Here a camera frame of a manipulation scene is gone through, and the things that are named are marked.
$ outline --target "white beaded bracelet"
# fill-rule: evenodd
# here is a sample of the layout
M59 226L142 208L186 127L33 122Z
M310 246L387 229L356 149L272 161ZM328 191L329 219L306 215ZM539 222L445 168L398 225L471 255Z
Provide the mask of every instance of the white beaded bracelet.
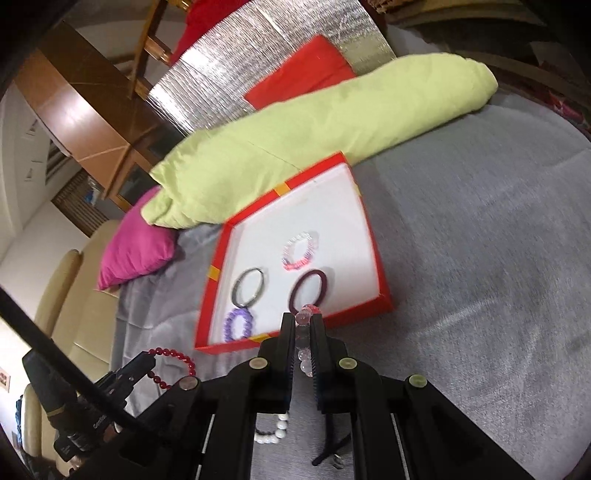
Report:
M255 432L255 442L257 443L279 443L279 440L287 436L287 423L290 419L288 413L280 413L277 421L277 430L274 433L263 433L258 430Z

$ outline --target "pink cushion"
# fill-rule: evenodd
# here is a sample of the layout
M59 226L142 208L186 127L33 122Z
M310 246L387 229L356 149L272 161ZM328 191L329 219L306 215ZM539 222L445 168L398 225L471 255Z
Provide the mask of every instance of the pink cushion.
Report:
M97 284L99 290L155 272L174 256L177 231L148 225L140 215L141 208L159 189L160 186L156 186L146 192L125 214L103 253Z

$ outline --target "silver foil sheet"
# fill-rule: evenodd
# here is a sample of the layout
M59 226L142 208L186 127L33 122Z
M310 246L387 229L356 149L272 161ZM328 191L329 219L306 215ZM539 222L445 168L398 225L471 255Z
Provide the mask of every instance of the silver foil sheet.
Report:
M357 75L394 58L358 0L251 0L195 42L148 101L184 134L248 115L243 95L318 34Z

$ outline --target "pink and clear bracelet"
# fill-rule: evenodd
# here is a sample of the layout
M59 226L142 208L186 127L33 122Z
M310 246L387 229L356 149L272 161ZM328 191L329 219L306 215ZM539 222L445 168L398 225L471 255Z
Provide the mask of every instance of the pink and clear bracelet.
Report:
M308 242L306 252L299 260L294 261L293 253L295 245L304 240ZM312 262L314 250L316 249L316 243L316 239L308 232L300 233L288 241L285 247L283 247L283 257L281 259L283 268L286 270L299 270Z

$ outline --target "red cloth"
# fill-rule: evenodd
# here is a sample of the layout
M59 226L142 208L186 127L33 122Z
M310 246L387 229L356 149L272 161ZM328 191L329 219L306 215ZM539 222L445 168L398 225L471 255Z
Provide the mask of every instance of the red cloth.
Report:
M195 0L187 14L187 27L171 56L171 65L177 63L197 40L248 2L249 0Z
M322 35L302 45L279 69L251 88L244 98L260 110L305 93L355 78L337 48Z

